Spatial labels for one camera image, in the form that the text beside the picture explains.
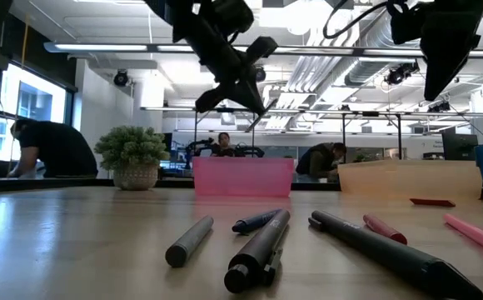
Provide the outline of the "person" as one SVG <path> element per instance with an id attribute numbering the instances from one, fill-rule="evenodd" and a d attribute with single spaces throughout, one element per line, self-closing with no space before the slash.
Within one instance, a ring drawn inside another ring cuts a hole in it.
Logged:
<path id="1" fill-rule="evenodd" d="M 220 132 L 217 142 L 212 144 L 212 157 L 235 157 L 237 151 L 230 144 L 230 136 L 227 132 Z"/>
<path id="2" fill-rule="evenodd" d="M 337 177 L 337 164 L 346 155 L 342 142 L 322 142 L 310 147 L 296 165 L 297 180 L 302 183 L 318 183 L 322 178 Z"/>
<path id="3" fill-rule="evenodd" d="M 19 119 L 11 128 L 19 141 L 20 158 L 8 174 L 11 178 L 45 167 L 45 178 L 95 178 L 97 161 L 84 136 L 64 123 Z"/>

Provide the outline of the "black background rig frame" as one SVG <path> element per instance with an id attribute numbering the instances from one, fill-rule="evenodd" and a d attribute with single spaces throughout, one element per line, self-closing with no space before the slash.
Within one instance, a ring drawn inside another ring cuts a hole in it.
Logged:
<path id="1" fill-rule="evenodd" d="M 391 149 L 391 156 L 398 157 L 402 149 L 404 159 L 421 159 L 425 153 L 443 151 L 442 131 L 455 130 L 459 134 L 475 134 L 483 144 L 483 117 L 458 116 L 455 121 L 441 121 L 441 129 L 435 129 L 430 121 L 423 133 L 414 133 L 419 123 L 409 116 L 398 120 L 395 116 L 364 119 L 362 115 L 329 115 L 326 119 L 310 122 L 307 127 L 289 129 L 266 129 L 270 118 L 262 118 L 251 130 L 250 117 L 236 111 L 238 125 L 222 125 L 218 117 L 199 114 L 190 107 L 145 107 L 144 112 L 162 117 L 162 131 L 172 135 L 172 141 L 186 145 L 195 140 L 216 139 L 219 133 L 228 133 L 231 145 L 263 148 L 271 156 L 271 147 L 295 148 L 297 153 L 318 143 L 344 143 L 349 148 Z"/>

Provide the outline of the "green pencil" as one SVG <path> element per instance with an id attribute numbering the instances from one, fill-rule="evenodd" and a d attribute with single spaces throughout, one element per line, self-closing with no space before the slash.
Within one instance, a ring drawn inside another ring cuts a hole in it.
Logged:
<path id="1" fill-rule="evenodd" d="M 276 106 L 276 103 L 278 102 L 278 99 L 275 98 L 270 103 L 266 106 L 265 110 L 263 111 L 262 114 L 259 114 L 258 117 L 256 117 L 251 125 L 246 129 L 246 133 L 253 132 L 255 127 L 258 125 L 258 123 L 261 121 L 261 119 L 272 109 Z"/>

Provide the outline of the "red eraser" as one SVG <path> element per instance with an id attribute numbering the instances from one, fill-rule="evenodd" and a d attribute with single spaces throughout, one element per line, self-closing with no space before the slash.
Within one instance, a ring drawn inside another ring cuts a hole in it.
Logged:
<path id="1" fill-rule="evenodd" d="M 411 198 L 410 201 L 414 205 L 422 205 L 422 206 L 447 207 L 447 208 L 453 208 L 455 206 L 455 204 L 449 200 Z"/>

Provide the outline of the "grey pen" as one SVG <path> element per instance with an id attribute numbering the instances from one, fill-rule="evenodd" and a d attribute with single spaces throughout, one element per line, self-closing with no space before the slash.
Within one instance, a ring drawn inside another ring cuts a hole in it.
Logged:
<path id="1" fill-rule="evenodd" d="M 172 268 L 183 267 L 203 238 L 211 231 L 214 219 L 205 216 L 184 232 L 165 252 L 167 264 Z"/>

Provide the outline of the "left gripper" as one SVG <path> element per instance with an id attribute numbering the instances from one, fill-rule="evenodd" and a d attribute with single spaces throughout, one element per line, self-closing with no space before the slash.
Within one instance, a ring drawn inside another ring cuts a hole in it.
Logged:
<path id="1" fill-rule="evenodd" d="M 196 100 L 198 112 L 210 111 L 224 99 L 232 100 L 258 116 L 265 112 L 256 85 L 255 62 L 278 48 L 272 37 L 258 37 L 243 52 L 206 24 L 186 25 L 182 34 L 199 57 L 199 63 L 208 68 L 218 83 Z"/>

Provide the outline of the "black aluminium table frame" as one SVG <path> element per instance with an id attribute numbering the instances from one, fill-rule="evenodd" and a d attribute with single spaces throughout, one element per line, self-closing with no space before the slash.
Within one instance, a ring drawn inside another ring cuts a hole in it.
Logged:
<path id="1" fill-rule="evenodd" d="M 12 191 L 41 190 L 54 188 L 74 188 L 74 187 L 113 187 L 111 179 L 17 179 L 0 178 L 0 193 Z M 293 182 L 292 191 L 333 191 L 340 192 L 341 187 L 338 183 L 313 183 L 313 182 Z"/>

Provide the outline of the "orange plastic bin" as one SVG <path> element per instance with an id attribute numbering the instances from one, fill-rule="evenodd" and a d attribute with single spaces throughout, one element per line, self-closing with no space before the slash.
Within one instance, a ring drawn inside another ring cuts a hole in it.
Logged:
<path id="1" fill-rule="evenodd" d="M 482 178 L 472 161 L 380 160 L 342 164 L 344 193 L 376 198 L 476 200 Z"/>

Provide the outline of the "red pen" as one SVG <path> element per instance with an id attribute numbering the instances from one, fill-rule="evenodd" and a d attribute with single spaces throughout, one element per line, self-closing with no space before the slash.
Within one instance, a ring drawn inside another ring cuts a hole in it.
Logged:
<path id="1" fill-rule="evenodd" d="M 407 239 L 401 232 L 389 226 L 378 217 L 371 214 L 366 214 L 363 216 L 363 221 L 365 225 L 372 230 L 372 232 L 378 233 L 401 244 L 407 244 Z"/>

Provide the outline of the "blue pen with white print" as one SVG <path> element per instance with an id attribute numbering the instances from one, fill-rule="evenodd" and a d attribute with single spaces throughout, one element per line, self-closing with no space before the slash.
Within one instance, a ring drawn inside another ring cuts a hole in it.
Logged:
<path id="1" fill-rule="evenodd" d="M 278 212 L 280 212 L 280 209 L 240 219 L 232 226 L 232 231 L 239 234 L 248 234 L 253 232 L 265 226 L 271 219 L 275 217 Z"/>

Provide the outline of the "black pen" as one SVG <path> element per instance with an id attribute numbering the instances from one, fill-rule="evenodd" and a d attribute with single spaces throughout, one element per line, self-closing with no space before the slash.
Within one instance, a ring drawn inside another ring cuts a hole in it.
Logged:
<path id="1" fill-rule="evenodd" d="M 309 217 L 309 223 L 434 298 L 483 300 L 483 292 L 471 280 L 438 257 L 366 230 L 328 212 L 314 211 Z"/>
<path id="2" fill-rule="evenodd" d="M 230 293 L 273 284 L 283 252 L 278 244 L 290 217 L 287 210 L 280 209 L 231 259 L 223 280 Z"/>

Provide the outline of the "pink plastic bin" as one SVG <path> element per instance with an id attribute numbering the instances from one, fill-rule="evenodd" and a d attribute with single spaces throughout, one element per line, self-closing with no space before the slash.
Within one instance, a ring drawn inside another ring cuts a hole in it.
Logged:
<path id="1" fill-rule="evenodd" d="M 198 196 L 288 198 L 292 158 L 196 157 L 192 160 Z"/>

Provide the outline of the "pink pencil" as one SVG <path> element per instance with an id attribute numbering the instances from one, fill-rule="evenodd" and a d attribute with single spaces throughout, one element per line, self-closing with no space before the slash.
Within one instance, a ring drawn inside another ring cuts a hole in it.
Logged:
<path id="1" fill-rule="evenodd" d="M 468 237 L 475 243 L 478 243 L 483 247 L 483 230 L 471 225 L 468 222 L 464 222 L 459 218 L 447 213 L 443 216 L 444 221 L 457 232 Z"/>

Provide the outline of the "black ceiling lamp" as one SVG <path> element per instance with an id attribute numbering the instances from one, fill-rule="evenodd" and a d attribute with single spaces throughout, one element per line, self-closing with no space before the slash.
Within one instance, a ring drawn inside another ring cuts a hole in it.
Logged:
<path id="1" fill-rule="evenodd" d="M 118 69 L 117 74 L 115 75 L 113 82 L 118 87 L 125 87 L 128 85 L 130 79 L 127 75 L 126 69 Z"/>

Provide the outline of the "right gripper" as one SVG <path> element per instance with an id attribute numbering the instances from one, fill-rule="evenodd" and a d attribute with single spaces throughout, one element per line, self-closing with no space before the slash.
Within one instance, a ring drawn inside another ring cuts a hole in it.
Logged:
<path id="1" fill-rule="evenodd" d="M 424 98 L 434 101 L 466 65 L 481 36 L 474 36 L 483 18 L 483 0 L 388 0 L 394 44 L 422 38 L 426 62 Z M 433 36 L 435 33 L 448 36 Z"/>

